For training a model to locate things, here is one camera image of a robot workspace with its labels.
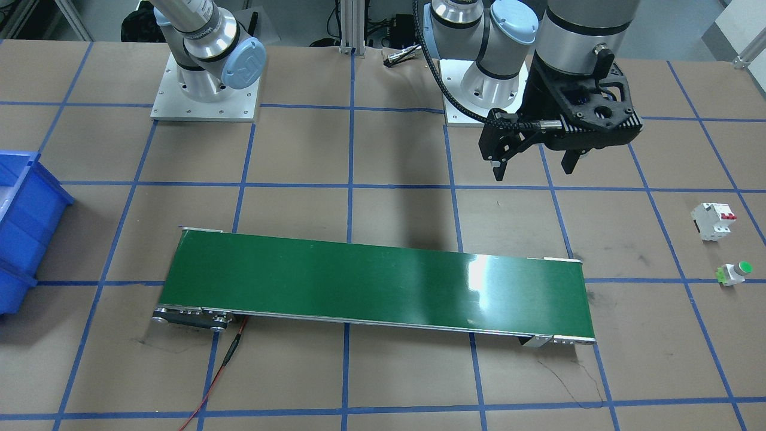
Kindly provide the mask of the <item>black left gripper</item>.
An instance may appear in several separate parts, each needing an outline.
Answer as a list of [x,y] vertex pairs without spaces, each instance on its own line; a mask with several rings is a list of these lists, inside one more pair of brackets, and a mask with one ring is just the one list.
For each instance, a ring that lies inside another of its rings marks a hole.
[[561,167],[571,175],[585,150],[629,144],[643,122],[630,98],[626,77],[614,57],[597,57],[589,75],[565,74],[533,58],[522,105],[515,114],[492,109],[479,139],[497,182],[511,158],[541,142],[564,152]]

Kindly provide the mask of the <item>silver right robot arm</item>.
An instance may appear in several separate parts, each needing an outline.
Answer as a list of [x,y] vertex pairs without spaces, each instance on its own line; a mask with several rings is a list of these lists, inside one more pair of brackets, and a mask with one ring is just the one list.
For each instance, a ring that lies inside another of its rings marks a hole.
[[265,46],[232,12],[213,1],[153,1],[157,25],[178,68],[178,87],[212,103],[254,90],[266,66]]

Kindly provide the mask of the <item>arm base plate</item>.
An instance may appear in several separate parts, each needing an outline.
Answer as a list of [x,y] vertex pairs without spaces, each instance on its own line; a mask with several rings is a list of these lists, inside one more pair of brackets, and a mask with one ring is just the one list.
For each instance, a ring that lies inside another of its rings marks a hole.
[[522,105],[528,66],[522,65],[516,76],[501,80],[483,74],[476,61],[442,59],[440,77],[455,100],[474,114],[485,117],[492,108],[514,114]]
[[257,80],[245,89],[224,86],[207,71],[181,68],[170,54],[150,117],[158,121],[254,123],[260,85]]

